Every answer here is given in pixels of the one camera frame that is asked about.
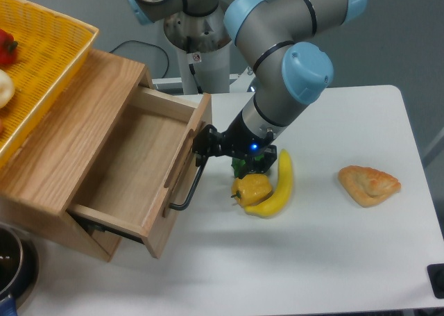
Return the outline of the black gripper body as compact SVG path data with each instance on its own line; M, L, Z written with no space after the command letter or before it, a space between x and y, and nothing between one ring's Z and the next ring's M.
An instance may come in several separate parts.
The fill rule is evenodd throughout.
M259 135L253 133L246 125L242 112L240 112L222 132L222 152L233 158L244 160L247 156L262 154L267 146L274 141L271 129L259 131Z

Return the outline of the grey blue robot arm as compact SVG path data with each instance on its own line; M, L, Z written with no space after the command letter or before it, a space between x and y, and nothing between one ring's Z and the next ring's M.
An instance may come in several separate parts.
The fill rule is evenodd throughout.
M330 85L332 62L309 39L360 16L367 0L128 0L141 24L163 21L176 48L184 89L225 91L225 57L238 48L259 82L228 129L205 126L194 138L196 166L212 156L246 161L244 174L266 172L273 141Z

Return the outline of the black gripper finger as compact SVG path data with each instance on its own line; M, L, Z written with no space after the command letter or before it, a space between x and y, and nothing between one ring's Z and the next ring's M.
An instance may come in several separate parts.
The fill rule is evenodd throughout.
M198 132L193 140L192 151L196 157L196 166L203 166L208 158L212 156L221 156L222 134L211 125L207 124Z
M248 174L265 174L278 158L277 147L269 145L265 151L256 156L247 156L245 164L239 169L239 178L243 179Z

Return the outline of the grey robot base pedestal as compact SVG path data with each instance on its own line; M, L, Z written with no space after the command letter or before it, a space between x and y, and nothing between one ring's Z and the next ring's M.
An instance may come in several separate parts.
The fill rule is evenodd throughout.
M177 53L182 90L186 95L226 93L230 89L230 46L222 1L204 17L184 12L167 17L164 34Z

